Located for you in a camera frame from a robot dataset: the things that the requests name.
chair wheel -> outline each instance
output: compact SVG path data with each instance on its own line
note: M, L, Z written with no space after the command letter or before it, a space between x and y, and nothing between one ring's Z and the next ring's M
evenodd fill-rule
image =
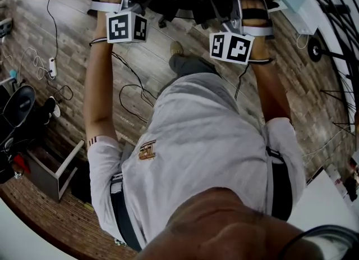
M203 29L203 30L206 30L206 29L209 28L209 25L208 25L207 22L205 22L204 24L201 24L201 26L202 26L202 29Z
M158 26L160 29L164 29L167 26L166 21L163 20L158 22Z

forearm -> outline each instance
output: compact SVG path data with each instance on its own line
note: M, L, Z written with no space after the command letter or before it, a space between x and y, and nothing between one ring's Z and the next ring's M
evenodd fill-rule
M94 38L104 36L104 31L97 30ZM85 81L84 119L86 133L89 134L95 124L103 124L105 132L112 133L112 102L113 102L113 73L112 73L112 44L102 42L91 48L89 64Z
M252 65L265 122L278 117L291 120L291 108L284 86L273 64Z

hand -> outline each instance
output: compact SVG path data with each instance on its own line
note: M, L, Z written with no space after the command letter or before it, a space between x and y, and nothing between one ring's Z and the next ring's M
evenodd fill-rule
M258 8L260 10L266 10L264 4L261 0L241 0L242 9L249 8ZM264 27L266 26L266 20L252 19L252 20L243 20L244 26L257 26ZM251 59L252 60L266 60L270 58L267 45L265 43L265 37L256 37L253 43Z
M110 3L121 3L121 0L100 0L101 2L110 2ZM101 38L107 36L107 21L106 21L106 12L99 11L97 17L97 28L94 38Z

white wire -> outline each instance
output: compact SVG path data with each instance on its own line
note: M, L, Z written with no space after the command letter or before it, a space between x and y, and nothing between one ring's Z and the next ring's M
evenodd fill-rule
M307 45L308 45L308 42L309 42L309 34L307 34L307 42L305 43L305 46L303 46L303 47L299 47L299 44L298 44L298 41L299 41L299 38L302 36L302 34L300 34L299 36L298 36L298 38L297 38L297 48L299 48L299 49L305 49L306 47L307 47Z
M6 56L5 54L4 54L4 50L2 49L2 54L4 55L4 58L6 59L6 58L10 58L11 59L11 62L12 62L12 64L11 64L11 66L13 67L13 58L12 58L12 56Z
M41 59L41 57L39 57L38 52L36 49L32 48L32 47L28 47L25 49L24 53L21 56L21 61L20 61L20 67L19 70L17 72L17 79L18 81L20 81L20 76L21 76L21 65L22 65L22 59L24 58L25 53L29 50L32 49L35 53L36 53L36 57L34 58L34 66L38 68L38 80L42 80L45 77L45 74L48 74L50 76L51 79L55 79L54 77L51 76L50 72L45 69L44 67L44 63L43 60Z
M305 166L307 166L308 163L310 163L310 162L312 161L312 159L313 159L320 151L322 151L325 147L327 147L328 144L329 144L330 142L332 142L333 139L334 139L339 133L345 131L345 129L348 128L348 127L350 127L350 125L348 125L348 126L342 128L339 132L337 132L332 138L329 139L329 141L328 141L327 143L324 144L324 146L323 146L322 148L320 148L320 149L318 149L318 150L316 150L316 151L314 151L314 152L311 152L311 153L302 155L302 157L306 157L306 156L309 156L309 155L313 155L313 154L314 154L313 157L310 158L310 160L305 164Z

pants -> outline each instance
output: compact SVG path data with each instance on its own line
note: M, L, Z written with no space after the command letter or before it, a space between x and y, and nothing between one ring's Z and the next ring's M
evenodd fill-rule
M174 83L177 79L191 74L201 74L201 73L209 73L216 74L220 77L215 66L205 60L202 57L198 56L179 56L177 54L173 55L169 60L169 66L172 71L177 74L177 77L171 80L168 84L166 84L158 95L161 95L162 92L168 88L172 83Z

